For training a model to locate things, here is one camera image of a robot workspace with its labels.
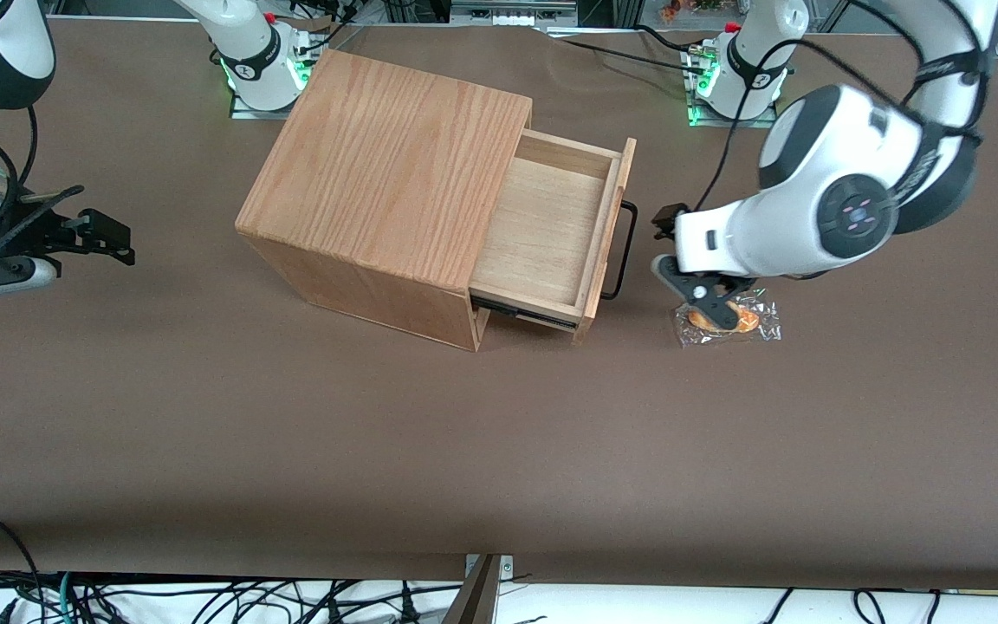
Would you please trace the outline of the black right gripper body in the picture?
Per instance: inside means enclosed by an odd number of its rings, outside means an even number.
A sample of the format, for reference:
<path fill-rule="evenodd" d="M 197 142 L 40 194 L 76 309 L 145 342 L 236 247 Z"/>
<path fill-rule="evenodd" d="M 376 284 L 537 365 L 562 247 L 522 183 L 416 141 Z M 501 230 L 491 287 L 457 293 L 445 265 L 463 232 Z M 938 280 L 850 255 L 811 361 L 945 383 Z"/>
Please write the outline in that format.
<path fill-rule="evenodd" d="M 73 220 L 61 216 L 60 203 L 84 193 L 83 185 L 72 185 L 47 195 L 23 195 L 9 201 L 0 185 L 0 280 L 56 279 L 62 262 L 56 244 L 79 244 Z"/>

